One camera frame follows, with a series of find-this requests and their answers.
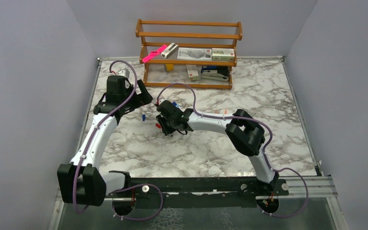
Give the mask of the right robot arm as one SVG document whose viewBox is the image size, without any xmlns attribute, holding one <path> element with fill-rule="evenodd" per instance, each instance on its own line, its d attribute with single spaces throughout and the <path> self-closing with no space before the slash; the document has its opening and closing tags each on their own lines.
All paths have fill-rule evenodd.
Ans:
<svg viewBox="0 0 368 230">
<path fill-rule="evenodd" d="M 238 109 L 232 116 L 199 113 L 190 108 L 182 111 L 167 100 L 157 103 L 157 111 L 159 115 L 156 119 L 166 136 L 175 131 L 183 135 L 193 131 L 226 134 L 235 149 L 251 161 L 258 180 L 258 191 L 269 195 L 276 190 L 278 173 L 271 169 L 264 153 L 265 131 L 246 111 Z"/>
</svg>

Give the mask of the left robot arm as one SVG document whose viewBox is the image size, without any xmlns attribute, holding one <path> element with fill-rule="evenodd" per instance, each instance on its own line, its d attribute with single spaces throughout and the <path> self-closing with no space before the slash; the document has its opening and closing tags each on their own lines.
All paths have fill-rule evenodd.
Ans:
<svg viewBox="0 0 368 230">
<path fill-rule="evenodd" d="M 123 115 L 152 102 L 142 80 L 131 84 L 128 78 L 111 75 L 106 92 L 93 109 L 89 132 L 76 155 L 61 164 L 57 178 L 65 203 L 100 206 L 112 192 L 124 197 L 131 192 L 130 175 L 123 171 L 99 172 L 101 159 L 111 135 Z"/>
</svg>

